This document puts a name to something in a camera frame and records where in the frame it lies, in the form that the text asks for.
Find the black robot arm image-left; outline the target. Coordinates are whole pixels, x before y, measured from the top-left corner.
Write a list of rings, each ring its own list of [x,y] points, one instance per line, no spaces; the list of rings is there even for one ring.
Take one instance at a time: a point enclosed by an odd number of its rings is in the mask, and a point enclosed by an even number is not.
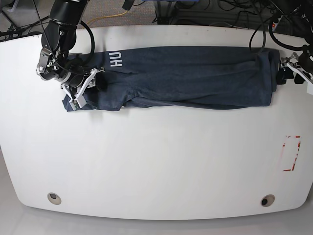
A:
[[[42,50],[37,65],[41,79],[51,79],[65,84],[71,91],[78,90],[91,74],[91,61],[95,54],[95,39],[91,29],[82,21],[87,0],[56,0],[49,14],[47,27],[43,27]],[[88,32],[91,42],[90,53],[69,56],[77,39],[77,25]]]

